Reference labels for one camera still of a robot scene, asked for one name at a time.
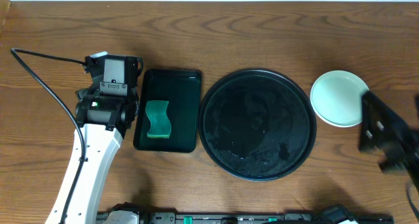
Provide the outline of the green scrubbing sponge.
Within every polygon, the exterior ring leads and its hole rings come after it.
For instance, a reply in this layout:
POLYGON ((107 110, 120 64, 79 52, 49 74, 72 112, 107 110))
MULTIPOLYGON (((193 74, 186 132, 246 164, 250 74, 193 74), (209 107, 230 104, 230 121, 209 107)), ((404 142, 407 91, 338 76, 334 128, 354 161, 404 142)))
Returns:
POLYGON ((150 122, 147 137, 151 139, 168 139, 172 132, 172 125, 167 115, 169 101, 148 101, 145 113, 150 122))

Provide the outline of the mint green plate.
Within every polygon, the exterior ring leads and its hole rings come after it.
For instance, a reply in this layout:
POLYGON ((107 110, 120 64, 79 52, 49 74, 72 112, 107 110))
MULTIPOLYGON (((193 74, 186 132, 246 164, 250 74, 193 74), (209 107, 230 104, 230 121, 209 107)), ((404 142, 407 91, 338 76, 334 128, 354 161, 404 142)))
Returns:
POLYGON ((334 70, 316 79, 310 90, 310 102, 316 115, 326 123, 349 128, 362 121, 361 97, 367 84, 349 71, 334 70))

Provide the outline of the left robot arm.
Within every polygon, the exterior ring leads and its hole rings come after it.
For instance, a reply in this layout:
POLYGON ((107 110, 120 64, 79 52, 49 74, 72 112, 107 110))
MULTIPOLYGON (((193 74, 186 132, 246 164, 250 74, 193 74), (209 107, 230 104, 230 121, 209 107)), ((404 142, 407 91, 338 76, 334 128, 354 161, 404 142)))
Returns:
POLYGON ((95 223, 110 165, 139 110, 143 60, 101 52, 85 58, 92 84, 76 92, 72 154, 47 223, 95 223))

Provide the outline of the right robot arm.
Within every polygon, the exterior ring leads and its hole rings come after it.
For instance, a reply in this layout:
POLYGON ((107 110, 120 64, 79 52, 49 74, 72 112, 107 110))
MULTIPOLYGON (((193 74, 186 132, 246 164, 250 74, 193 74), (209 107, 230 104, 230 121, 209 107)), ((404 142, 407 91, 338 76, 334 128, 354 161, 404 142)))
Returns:
POLYGON ((371 91, 361 97, 361 112, 359 151, 382 151, 385 158, 378 163, 381 171, 405 170, 418 187, 418 131, 371 91))

